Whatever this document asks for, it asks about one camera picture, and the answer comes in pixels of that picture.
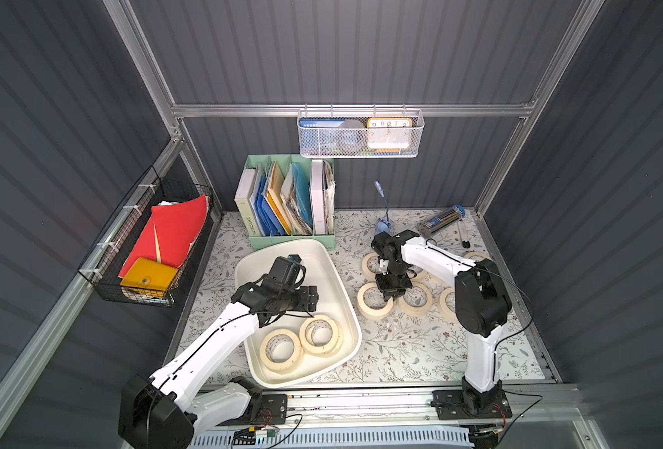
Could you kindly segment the white plastic storage tray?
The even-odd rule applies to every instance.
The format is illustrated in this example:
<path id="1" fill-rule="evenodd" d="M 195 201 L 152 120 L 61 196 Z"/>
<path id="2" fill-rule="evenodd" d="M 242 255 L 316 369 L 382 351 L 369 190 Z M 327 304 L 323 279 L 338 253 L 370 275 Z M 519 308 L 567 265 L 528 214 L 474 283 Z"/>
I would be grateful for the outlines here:
<path id="1" fill-rule="evenodd" d="M 292 385 L 305 384 L 321 379 L 322 376 L 350 361 L 361 347 L 361 328 L 353 301 L 348 296 L 335 265 L 326 247 L 314 239 L 287 241 L 256 251 L 244 257 L 235 267 L 234 281 L 237 287 L 252 282 L 268 273 L 278 256 L 297 254 L 306 267 L 304 286 L 315 285 L 319 301 L 315 314 L 322 314 L 334 319 L 341 329 L 343 345 L 332 357 L 317 357 L 303 352 L 303 361 L 298 368 L 287 374 L 277 374 L 266 369 L 260 360 L 260 351 L 265 337 L 275 329 L 288 329 L 296 334 L 308 317 L 301 317 L 297 312 L 292 317 L 285 316 L 269 327 L 260 329 L 247 338 L 245 345 L 246 359 L 251 375 L 265 388 L 283 389 Z"/>

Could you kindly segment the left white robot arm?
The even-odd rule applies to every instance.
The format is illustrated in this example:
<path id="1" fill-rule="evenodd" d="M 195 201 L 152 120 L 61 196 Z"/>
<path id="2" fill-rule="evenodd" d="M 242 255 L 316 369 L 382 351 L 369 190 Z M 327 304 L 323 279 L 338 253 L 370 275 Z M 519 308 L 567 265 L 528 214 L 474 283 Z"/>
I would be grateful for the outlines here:
<path id="1" fill-rule="evenodd" d="M 247 415 L 260 397 L 238 378 L 211 393 L 200 390 L 231 352 L 258 330 L 290 312 L 316 309 L 316 286 L 304 285 L 297 254 L 277 257 L 268 273 L 237 288 L 230 303 L 197 340 L 148 377 L 134 375 L 122 388 L 118 434 L 134 448 L 187 448 L 198 435 Z"/>

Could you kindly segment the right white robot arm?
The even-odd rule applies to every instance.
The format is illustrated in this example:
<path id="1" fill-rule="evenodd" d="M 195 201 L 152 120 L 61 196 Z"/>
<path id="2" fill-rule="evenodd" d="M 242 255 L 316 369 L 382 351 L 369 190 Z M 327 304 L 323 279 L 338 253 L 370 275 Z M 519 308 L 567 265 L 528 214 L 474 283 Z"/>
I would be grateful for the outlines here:
<path id="1" fill-rule="evenodd" d="M 372 250 L 380 260 L 375 282 L 385 301 L 399 300 L 413 287 L 408 271 L 418 267 L 454 287 L 455 314 L 467 337 L 468 365 L 462 398 L 470 412 L 488 408 L 503 393 L 497 349 L 512 311 L 498 267 L 490 259 L 475 262 L 454 256 L 412 230 L 374 236 Z"/>

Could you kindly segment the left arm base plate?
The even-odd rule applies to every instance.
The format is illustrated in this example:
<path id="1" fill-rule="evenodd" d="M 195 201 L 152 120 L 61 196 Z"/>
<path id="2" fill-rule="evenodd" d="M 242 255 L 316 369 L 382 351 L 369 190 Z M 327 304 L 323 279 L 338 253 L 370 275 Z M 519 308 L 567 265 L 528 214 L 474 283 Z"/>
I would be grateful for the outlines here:
<path id="1" fill-rule="evenodd" d="M 247 409 L 236 418 L 223 421 L 217 427 L 281 425 L 286 423 L 288 396 L 268 394 L 252 396 Z"/>

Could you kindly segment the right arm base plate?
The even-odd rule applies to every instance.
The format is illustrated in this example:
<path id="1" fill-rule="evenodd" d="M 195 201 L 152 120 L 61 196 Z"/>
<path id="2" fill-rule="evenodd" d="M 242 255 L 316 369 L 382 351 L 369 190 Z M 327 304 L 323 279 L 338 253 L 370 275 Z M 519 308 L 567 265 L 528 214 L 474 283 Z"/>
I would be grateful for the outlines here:
<path id="1" fill-rule="evenodd" d="M 475 390 L 435 390 L 430 406 L 440 420 L 510 419 L 514 416 L 501 390 L 478 394 Z"/>

